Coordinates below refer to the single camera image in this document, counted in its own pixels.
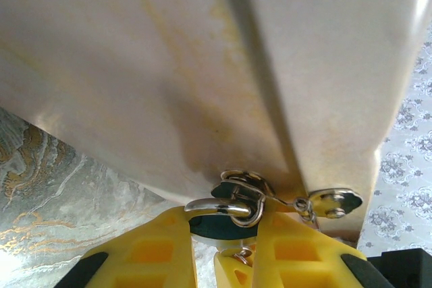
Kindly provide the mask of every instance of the clamp jaw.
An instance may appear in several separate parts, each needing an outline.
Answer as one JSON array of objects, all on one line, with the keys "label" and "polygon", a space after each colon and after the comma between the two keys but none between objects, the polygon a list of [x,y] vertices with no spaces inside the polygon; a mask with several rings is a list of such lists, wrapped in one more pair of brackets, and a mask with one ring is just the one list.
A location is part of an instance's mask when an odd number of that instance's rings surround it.
[{"label": "clamp jaw", "polygon": [[[310,200],[282,202],[258,175],[228,172],[214,198],[167,210],[91,249],[55,287],[196,288],[193,236],[218,247],[219,288],[369,288],[350,268],[352,260],[368,264],[358,250],[283,213],[303,213],[317,227]],[[393,287],[374,273],[388,284],[380,287]]]}]

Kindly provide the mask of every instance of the floral pattern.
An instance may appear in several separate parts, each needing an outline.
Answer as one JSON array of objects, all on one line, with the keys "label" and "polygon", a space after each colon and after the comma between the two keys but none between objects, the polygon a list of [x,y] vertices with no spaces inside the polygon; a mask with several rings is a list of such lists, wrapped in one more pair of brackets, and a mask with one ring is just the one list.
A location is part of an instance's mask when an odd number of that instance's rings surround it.
[{"label": "floral pattern", "polygon": [[381,151],[358,249],[367,256],[412,248],[432,254],[432,26]]}]

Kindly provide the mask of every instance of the patterned fabric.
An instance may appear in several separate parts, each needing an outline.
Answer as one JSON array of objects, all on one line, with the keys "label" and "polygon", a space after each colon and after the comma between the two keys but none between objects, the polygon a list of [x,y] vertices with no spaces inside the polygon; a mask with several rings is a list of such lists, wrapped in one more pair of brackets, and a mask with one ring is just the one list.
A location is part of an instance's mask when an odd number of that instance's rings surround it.
[{"label": "patterned fabric", "polygon": [[432,254],[432,28],[395,124],[358,243],[367,256],[423,248]]}]

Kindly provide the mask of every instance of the screw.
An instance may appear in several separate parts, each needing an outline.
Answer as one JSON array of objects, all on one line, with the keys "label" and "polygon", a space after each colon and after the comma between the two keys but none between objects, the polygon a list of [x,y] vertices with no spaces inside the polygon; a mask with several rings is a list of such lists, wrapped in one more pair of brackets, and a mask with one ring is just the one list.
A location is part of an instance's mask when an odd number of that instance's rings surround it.
[{"label": "screw", "polygon": [[334,208],[325,212],[328,219],[340,219],[345,216],[345,210],[342,208]]}]

